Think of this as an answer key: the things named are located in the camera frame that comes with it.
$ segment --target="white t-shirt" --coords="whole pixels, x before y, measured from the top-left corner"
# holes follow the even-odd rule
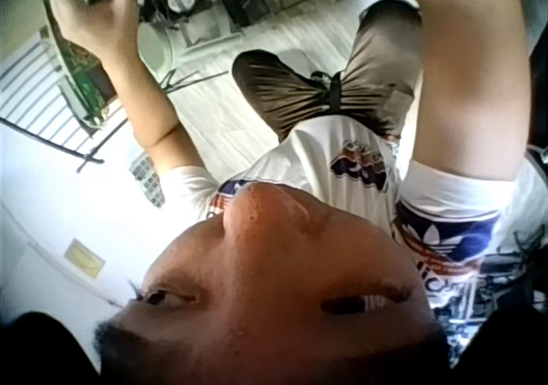
[[[162,177],[166,209],[181,230],[223,211],[251,181],[285,184],[366,218],[411,255],[431,306],[443,306],[477,274],[514,182],[458,177],[411,162],[404,182],[395,148],[344,116],[297,125],[250,169],[219,185],[203,168]]]

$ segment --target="hair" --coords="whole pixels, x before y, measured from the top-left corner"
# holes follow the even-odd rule
[[[101,378],[104,383],[120,385],[162,385],[170,383],[165,372],[170,370],[168,356],[176,352],[169,343],[154,343],[117,327],[102,323],[96,330],[95,346],[101,358]],[[442,329],[435,325],[420,344],[405,346],[359,358],[343,358],[319,366],[314,372],[302,373],[301,378],[288,378],[285,384],[354,385],[364,383],[401,383],[414,381],[434,383],[449,378],[449,346]],[[184,354],[178,370],[184,377],[180,383],[206,382],[191,367],[184,369]],[[234,383],[229,376],[223,383]]]

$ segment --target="leg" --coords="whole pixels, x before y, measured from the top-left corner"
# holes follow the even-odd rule
[[[377,135],[399,139],[422,72],[421,19],[398,0],[370,7],[341,80],[341,114]]]
[[[240,54],[232,74],[253,109],[283,141],[299,122],[323,115],[325,87],[262,50]]]

